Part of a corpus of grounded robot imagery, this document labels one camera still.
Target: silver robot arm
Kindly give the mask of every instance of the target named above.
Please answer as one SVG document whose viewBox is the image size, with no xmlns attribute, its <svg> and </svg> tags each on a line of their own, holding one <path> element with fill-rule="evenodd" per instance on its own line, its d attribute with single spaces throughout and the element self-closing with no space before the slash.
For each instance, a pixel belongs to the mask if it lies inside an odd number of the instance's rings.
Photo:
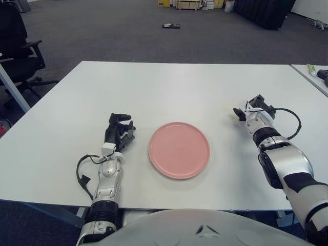
<svg viewBox="0 0 328 246">
<path fill-rule="evenodd" d="M 259 95 L 243 110 L 234 111 L 245 121 L 258 147 L 258 159 L 269 184 L 285 192 L 308 241 L 328 245 L 328 185 L 313 178 L 312 166 L 304 153 L 273 127 L 275 109 Z"/>
<path fill-rule="evenodd" d="M 101 148 L 101 158 L 99 156 L 86 155 L 81 158 L 79 164 L 88 157 L 99 157 L 100 165 L 99 184 L 95 195 L 92 196 L 86 184 L 90 178 L 82 175 L 80 178 L 77 167 L 77 180 L 83 189 L 92 199 L 92 205 L 86 215 L 86 223 L 83 225 L 77 246 L 84 242 L 96 242 L 114 233 L 116 228 L 117 212 L 119 207 L 118 189 L 121 177 L 121 164 L 124 157 L 121 151 L 129 145 L 133 139 L 135 127 L 130 121 L 128 125 L 121 124 L 121 121 L 130 120 L 130 115 L 111 114 L 109 126 L 105 132 L 105 143 Z"/>
</svg>

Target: floor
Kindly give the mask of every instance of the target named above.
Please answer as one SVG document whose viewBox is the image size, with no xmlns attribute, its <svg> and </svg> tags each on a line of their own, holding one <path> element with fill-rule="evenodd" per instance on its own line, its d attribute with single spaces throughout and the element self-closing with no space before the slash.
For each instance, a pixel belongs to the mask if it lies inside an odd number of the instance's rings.
<svg viewBox="0 0 328 246">
<path fill-rule="evenodd" d="M 280 30 L 269 31 L 236 13 L 158 8 L 155 0 L 39 0 L 30 6 L 23 19 L 28 40 L 43 41 L 47 67 L 36 75 L 44 80 L 61 80 L 82 60 L 328 65 L 327 31 L 292 13 Z M 181 29 L 162 29 L 163 23 Z M 44 95 L 51 88 L 36 90 Z M 30 105 L 37 102 L 29 92 L 24 97 Z M 23 112 L 15 104 L 5 109 L 7 99 L 0 87 L 0 112 L 15 123 Z M 274 212 L 242 215 L 275 226 Z M 0 202 L 0 221 L 3 245 L 75 245 L 79 235 L 77 228 L 17 202 Z M 300 225 L 292 233 L 304 237 Z"/>
</svg>

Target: black office chair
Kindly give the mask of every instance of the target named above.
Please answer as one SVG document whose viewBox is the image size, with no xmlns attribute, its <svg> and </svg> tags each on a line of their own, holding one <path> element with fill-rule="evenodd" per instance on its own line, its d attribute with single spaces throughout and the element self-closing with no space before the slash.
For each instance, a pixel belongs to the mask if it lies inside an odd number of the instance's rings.
<svg viewBox="0 0 328 246">
<path fill-rule="evenodd" d="M 22 93 L 30 90 L 36 97 L 41 96 L 32 88 L 34 86 L 43 86 L 58 83 L 58 81 L 41 82 L 40 77 L 30 79 L 37 70 L 46 67 L 45 61 L 41 55 L 38 44 L 36 42 L 26 42 L 27 32 L 19 11 L 12 5 L 0 3 L 0 64 L 3 66 L 9 77 L 14 83 L 20 83 L 17 88 Z M 11 98 L 5 103 L 5 107 L 9 108 L 14 101 Z"/>
</svg>

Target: wall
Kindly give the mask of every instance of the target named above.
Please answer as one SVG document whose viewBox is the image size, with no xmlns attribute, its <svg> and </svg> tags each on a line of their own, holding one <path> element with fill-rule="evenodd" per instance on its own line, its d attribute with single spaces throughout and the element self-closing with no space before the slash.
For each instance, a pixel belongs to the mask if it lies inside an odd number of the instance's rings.
<svg viewBox="0 0 328 246">
<path fill-rule="evenodd" d="M 328 0 L 296 0 L 292 12 L 328 24 Z"/>
</svg>

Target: pink plate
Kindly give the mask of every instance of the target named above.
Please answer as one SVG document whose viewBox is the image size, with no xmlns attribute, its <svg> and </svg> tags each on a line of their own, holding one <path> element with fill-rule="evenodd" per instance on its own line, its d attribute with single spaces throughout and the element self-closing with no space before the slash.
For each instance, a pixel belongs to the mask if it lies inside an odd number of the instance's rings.
<svg viewBox="0 0 328 246">
<path fill-rule="evenodd" d="M 196 176 L 206 167 L 210 146 L 196 127 L 173 122 L 154 133 L 148 153 L 160 173 L 170 178 L 186 179 Z"/>
</svg>

